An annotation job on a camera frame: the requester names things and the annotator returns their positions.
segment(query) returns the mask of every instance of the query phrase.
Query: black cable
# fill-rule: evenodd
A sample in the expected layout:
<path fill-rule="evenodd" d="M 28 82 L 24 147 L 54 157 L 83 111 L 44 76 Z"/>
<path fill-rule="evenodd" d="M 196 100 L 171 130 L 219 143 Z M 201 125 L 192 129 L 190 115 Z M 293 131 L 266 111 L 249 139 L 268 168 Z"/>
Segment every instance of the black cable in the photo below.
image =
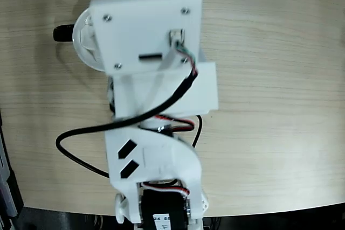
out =
<path fill-rule="evenodd" d="M 192 146 L 194 148 L 195 148 L 196 144 L 198 143 L 198 140 L 199 140 L 199 137 L 200 137 L 200 134 L 201 134 L 201 130 L 203 128 L 203 118 L 201 118 L 200 115 L 196 115 L 196 116 L 197 116 L 197 118 L 199 120 L 199 127 L 198 127 L 198 131 L 196 132 L 193 144 L 192 144 Z"/>
<path fill-rule="evenodd" d="M 212 217 L 210 223 L 210 230 L 219 230 L 221 220 L 221 217 Z"/>
<path fill-rule="evenodd" d="M 174 91 L 172 96 L 168 98 L 165 102 L 163 102 L 161 105 L 157 106 L 156 108 L 153 108 L 152 110 L 149 110 L 148 112 L 141 114 L 137 117 L 133 117 L 124 121 L 116 121 L 108 124 L 103 124 L 99 126 L 91 126 L 91 127 L 86 127 L 86 128 L 79 128 L 79 129 L 72 129 L 69 131 L 66 131 L 62 133 L 60 136 L 57 137 L 56 139 L 56 147 L 57 149 L 67 156 L 69 159 L 72 161 L 80 164 L 81 166 L 89 169 L 90 171 L 93 171 L 101 176 L 104 176 L 106 178 L 109 178 L 109 174 L 107 172 L 104 172 L 86 162 L 78 158 L 77 156 L 71 154 L 68 152 L 62 145 L 61 141 L 72 136 L 76 135 L 82 135 L 82 134 L 89 134 L 89 133 L 96 133 L 96 132 L 101 132 L 101 131 L 106 131 L 106 130 L 112 130 L 112 129 L 118 129 L 118 128 L 123 128 L 123 127 L 128 127 L 133 124 L 137 124 L 141 121 L 147 120 L 163 111 L 168 109 L 170 106 L 172 106 L 175 102 L 177 102 L 191 87 L 193 84 L 194 80 L 198 76 L 197 73 L 191 71 L 189 76 L 185 78 L 179 87 Z"/>
<path fill-rule="evenodd" d="M 190 128 L 180 128 L 179 126 L 176 127 L 172 127 L 171 131 L 172 132 L 189 132 L 189 131 L 193 131 L 194 127 L 190 127 Z"/>

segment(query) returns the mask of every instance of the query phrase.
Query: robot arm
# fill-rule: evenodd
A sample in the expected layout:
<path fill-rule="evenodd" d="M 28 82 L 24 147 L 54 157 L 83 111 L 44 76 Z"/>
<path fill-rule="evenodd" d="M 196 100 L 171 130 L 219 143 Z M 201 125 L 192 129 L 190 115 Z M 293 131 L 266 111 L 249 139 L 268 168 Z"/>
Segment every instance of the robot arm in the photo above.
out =
<path fill-rule="evenodd" d="M 218 108 L 216 67 L 199 46 L 201 12 L 202 0 L 92 0 L 84 24 L 74 27 L 81 46 L 109 76 L 114 122 L 63 133 L 57 147 L 87 167 L 61 141 L 105 131 L 109 174 L 102 175 L 120 192 L 119 223 L 125 217 L 144 230 L 202 229 L 208 201 L 200 160 L 190 144 L 166 130 L 171 121 L 157 116 Z"/>

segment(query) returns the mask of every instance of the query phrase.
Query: red wire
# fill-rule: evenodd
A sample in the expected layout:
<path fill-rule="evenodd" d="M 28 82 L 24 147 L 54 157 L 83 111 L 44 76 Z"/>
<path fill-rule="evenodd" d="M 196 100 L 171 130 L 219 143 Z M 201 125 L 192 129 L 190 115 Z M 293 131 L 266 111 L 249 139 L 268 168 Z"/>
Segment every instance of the red wire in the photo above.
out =
<path fill-rule="evenodd" d="M 155 116 L 156 118 L 158 118 L 158 119 L 161 119 L 161 120 L 166 120 L 166 121 L 177 121 L 177 120 L 174 120 L 174 119 L 172 119 L 172 118 L 168 118 L 168 117 L 165 117 L 164 115 L 156 115 Z M 187 124 L 193 124 L 193 125 L 195 125 L 195 123 L 193 122 L 193 121 L 191 121 L 191 120 L 186 120 L 186 119 L 178 119 L 178 121 L 177 122 L 184 122 L 184 123 L 187 123 Z"/>
<path fill-rule="evenodd" d="M 193 71 L 193 74 L 194 75 L 197 75 L 198 74 L 198 70 L 196 69 L 195 67 L 195 63 L 194 63 L 194 60 L 191 56 L 187 55 L 186 53 L 182 52 L 182 51 L 179 51 L 179 50 L 176 50 L 178 53 L 184 55 L 188 60 L 189 60 L 189 63 L 192 67 L 192 71 Z"/>
<path fill-rule="evenodd" d="M 190 191 L 188 189 L 186 189 L 184 187 L 179 187 L 179 186 L 157 187 L 156 185 L 151 185 L 149 183 L 145 183 L 145 185 L 153 187 L 153 188 L 156 188 L 156 189 L 161 189 L 161 190 L 166 190 L 166 189 L 171 190 L 171 189 L 173 189 L 173 190 L 183 191 L 183 192 L 185 192 L 187 194 L 190 193 Z"/>

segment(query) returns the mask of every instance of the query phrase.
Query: screw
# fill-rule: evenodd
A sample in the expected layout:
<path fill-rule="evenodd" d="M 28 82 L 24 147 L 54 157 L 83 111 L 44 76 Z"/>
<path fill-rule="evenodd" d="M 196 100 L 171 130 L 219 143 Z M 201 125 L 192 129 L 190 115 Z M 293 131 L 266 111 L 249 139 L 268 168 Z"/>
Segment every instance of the screw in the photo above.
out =
<path fill-rule="evenodd" d="M 190 12 L 190 10 L 188 8 L 181 9 L 181 14 L 183 14 L 183 15 L 188 15 L 189 12 Z"/>
<path fill-rule="evenodd" d="M 121 63 L 116 63 L 114 65 L 114 69 L 120 69 L 122 67 L 122 64 Z"/>
<path fill-rule="evenodd" d="M 110 22 L 110 21 L 112 20 L 112 17 L 111 17 L 110 15 L 104 15 L 104 16 L 103 16 L 103 20 L 104 20 L 105 22 Z"/>

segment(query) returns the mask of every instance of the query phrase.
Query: wood grain surface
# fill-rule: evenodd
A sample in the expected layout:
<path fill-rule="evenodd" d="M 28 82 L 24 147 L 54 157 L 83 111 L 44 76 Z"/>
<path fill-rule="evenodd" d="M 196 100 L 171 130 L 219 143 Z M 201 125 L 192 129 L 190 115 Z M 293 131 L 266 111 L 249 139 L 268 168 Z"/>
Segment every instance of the wood grain surface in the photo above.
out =
<path fill-rule="evenodd" d="M 52 39 L 89 1 L 0 0 L 0 109 L 26 206 L 114 214 L 108 179 L 54 143 L 111 120 L 105 75 Z M 204 0 L 202 48 L 217 63 L 220 104 L 197 146 L 207 215 L 345 202 L 344 8 L 344 0 Z M 64 146 L 107 170 L 102 133 Z"/>

